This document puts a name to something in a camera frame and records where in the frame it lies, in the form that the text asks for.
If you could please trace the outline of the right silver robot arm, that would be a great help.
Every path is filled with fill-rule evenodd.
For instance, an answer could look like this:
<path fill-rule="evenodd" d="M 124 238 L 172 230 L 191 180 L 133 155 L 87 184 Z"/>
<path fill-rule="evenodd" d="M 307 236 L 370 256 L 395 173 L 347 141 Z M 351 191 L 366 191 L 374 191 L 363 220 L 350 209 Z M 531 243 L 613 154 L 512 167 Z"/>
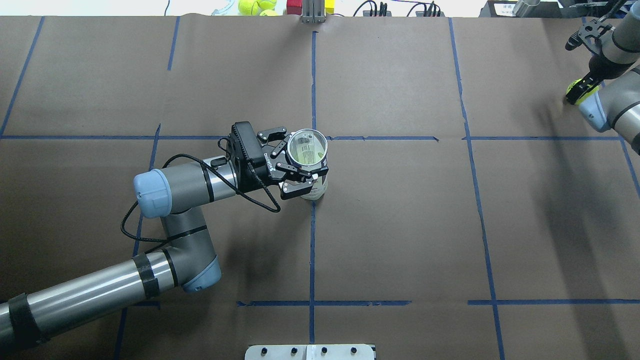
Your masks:
<path fill-rule="evenodd" d="M 617 26 L 607 22 L 624 4 L 618 0 L 606 15 L 584 23 L 567 39 L 566 50 L 585 46 L 591 57 L 588 73 L 567 87 L 565 101 L 578 106 L 596 132 L 614 130 L 639 153 L 639 2 Z"/>

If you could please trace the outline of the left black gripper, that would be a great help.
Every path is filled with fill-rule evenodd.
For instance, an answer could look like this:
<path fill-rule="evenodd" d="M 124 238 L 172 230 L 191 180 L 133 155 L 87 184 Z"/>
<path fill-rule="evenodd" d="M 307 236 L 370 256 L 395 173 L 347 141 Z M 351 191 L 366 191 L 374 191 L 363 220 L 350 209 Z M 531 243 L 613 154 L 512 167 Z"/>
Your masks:
<path fill-rule="evenodd" d="M 261 130 L 256 133 L 256 139 L 259 143 L 258 163 L 252 164 L 254 174 L 266 186 L 275 186 L 279 184 L 279 196 L 282 200 L 299 198 L 311 193 L 313 186 L 329 172 L 328 166 L 322 166 L 318 170 L 304 170 L 302 168 L 290 165 L 286 162 L 275 163 L 275 173 L 270 173 L 266 160 L 269 157 L 279 157 L 286 155 L 290 157 L 290 143 L 293 140 L 295 132 L 290 132 L 286 127 L 275 127 L 272 129 Z M 237 174 L 238 189 L 242 193 L 249 193 L 262 189 L 262 186 L 256 180 L 256 176 L 251 172 L 240 146 L 234 148 L 234 167 Z"/>

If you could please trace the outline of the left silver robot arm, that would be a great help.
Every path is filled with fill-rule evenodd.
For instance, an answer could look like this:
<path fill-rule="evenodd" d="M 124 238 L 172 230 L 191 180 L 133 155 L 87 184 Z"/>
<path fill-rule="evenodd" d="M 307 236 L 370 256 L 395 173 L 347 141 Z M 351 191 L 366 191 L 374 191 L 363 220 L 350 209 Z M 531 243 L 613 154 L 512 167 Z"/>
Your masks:
<path fill-rule="evenodd" d="M 238 195 L 276 214 L 278 202 L 267 206 L 249 192 L 278 185 L 282 199 L 305 198 L 329 170 L 326 137 L 315 129 L 256 132 L 238 121 L 217 140 L 227 143 L 223 155 L 178 153 L 160 168 L 152 156 L 148 171 L 135 176 L 134 207 L 141 218 L 161 219 L 165 238 L 129 232 L 125 215 L 119 229 L 135 242 L 125 262 L 2 303 L 2 358 L 175 287 L 194 293 L 214 285 L 222 274 L 201 205 Z"/>

